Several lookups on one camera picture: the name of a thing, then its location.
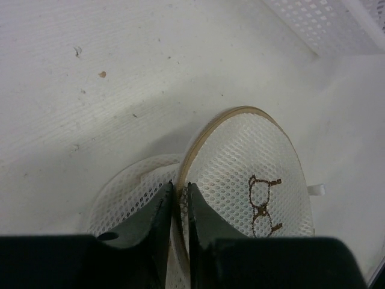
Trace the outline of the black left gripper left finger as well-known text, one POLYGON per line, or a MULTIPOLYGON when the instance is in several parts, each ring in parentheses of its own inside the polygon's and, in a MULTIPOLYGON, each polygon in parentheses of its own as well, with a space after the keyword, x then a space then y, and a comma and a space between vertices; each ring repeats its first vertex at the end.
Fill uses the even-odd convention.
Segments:
POLYGON ((164 288, 174 188, 95 237, 1 237, 1 288, 164 288))

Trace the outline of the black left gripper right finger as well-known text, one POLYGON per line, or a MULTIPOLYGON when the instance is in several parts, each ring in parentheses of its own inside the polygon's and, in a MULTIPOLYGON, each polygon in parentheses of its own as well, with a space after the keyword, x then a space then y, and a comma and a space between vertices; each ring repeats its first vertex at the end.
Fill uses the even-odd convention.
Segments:
POLYGON ((334 238, 249 238, 188 184, 191 288, 366 288, 351 251, 334 238))

